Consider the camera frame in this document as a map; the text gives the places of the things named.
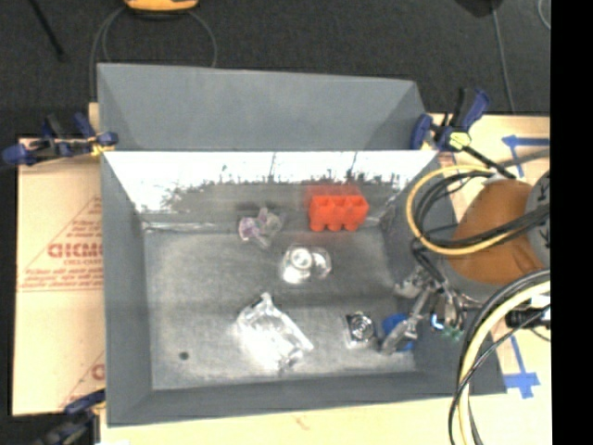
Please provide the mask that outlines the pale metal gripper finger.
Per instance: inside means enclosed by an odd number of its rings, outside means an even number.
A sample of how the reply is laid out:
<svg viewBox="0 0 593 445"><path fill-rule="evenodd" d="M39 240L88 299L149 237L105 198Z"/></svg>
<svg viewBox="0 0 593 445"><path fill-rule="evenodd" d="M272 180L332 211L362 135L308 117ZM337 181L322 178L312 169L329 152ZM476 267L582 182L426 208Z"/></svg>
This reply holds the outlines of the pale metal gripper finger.
<svg viewBox="0 0 593 445"><path fill-rule="evenodd" d="M412 349L412 340L407 336L409 322L406 318L385 318L380 351L385 355Z"/></svg>

